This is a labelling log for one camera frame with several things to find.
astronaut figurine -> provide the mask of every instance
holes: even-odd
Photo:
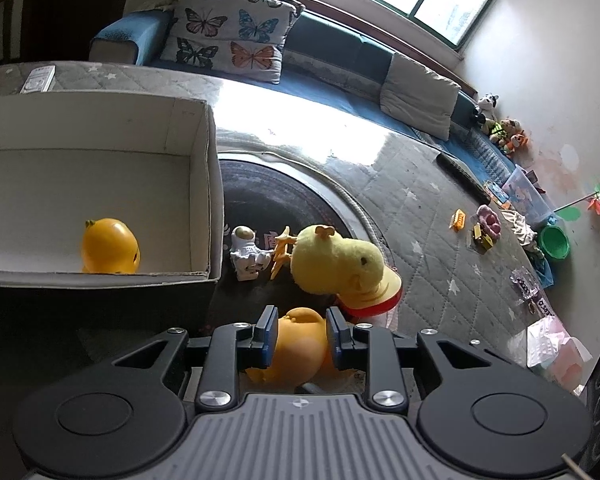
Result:
[[[239,282],[255,280],[258,272],[269,267],[272,251],[255,244],[256,233],[240,225],[231,233],[231,261]]]

gray quilted tablecloth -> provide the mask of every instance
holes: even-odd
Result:
[[[18,92],[40,65],[0,67],[0,94]],[[510,338],[538,318],[520,304],[509,279],[513,269],[531,268],[512,232],[505,228],[492,250],[478,254],[468,240],[469,222],[459,234],[449,229],[457,208],[469,217],[477,204],[437,167],[434,148],[333,108],[243,83],[135,66],[57,62],[56,67],[54,91],[206,99],[221,147],[283,153],[344,186],[377,225],[388,260],[404,280],[401,332],[436,328],[508,353]]]

green bowl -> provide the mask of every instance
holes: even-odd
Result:
[[[540,231],[538,245],[550,260],[563,260],[571,250],[567,235],[557,225],[548,225]]]

toy's green stem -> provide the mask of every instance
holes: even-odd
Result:
[[[587,196],[583,196],[582,198],[574,200],[573,202],[569,202],[567,205],[560,206],[558,209],[554,209],[554,213],[557,213],[558,211],[562,211],[563,209],[567,209],[568,207],[570,207],[572,205],[576,205],[578,202],[582,202],[583,200],[586,200],[587,198],[593,198],[597,194],[598,194],[597,191],[594,191],[593,193],[589,193]]]

window frame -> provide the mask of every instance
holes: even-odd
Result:
[[[391,10],[395,14],[398,14],[399,16],[406,18],[411,23],[414,23],[418,27],[422,28],[423,30],[425,30],[426,32],[428,32],[429,34],[434,36],[437,40],[440,40],[442,43],[444,43],[446,46],[451,48],[453,51],[459,52],[460,50],[462,50],[462,48],[464,47],[466,42],[469,40],[469,38],[471,37],[471,34],[474,32],[475,28],[477,27],[480,20],[482,19],[482,17],[486,13],[486,11],[489,9],[489,7],[491,6],[491,4],[493,3],[494,0],[485,0],[485,2],[482,4],[482,7],[480,8],[478,13],[475,15],[473,21],[471,22],[471,25],[469,25],[469,27],[464,32],[464,34],[462,34],[458,43],[453,43],[453,41],[447,39],[445,36],[440,34],[438,31],[436,31],[435,29],[433,29],[432,27],[430,27],[429,25],[424,23],[422,20],[419,20],[418,18],[415,17],[416,13],[422,6],[424,0],[418,0],[416,2],[416,4],[413,6],[413,9],[411,9],[410,13],[400,10],[397,7],[393,6],[392,4],[390,4],[384,0],[373,0],[373,1],[382,5],[383,7],[386,7],[387,9]]]

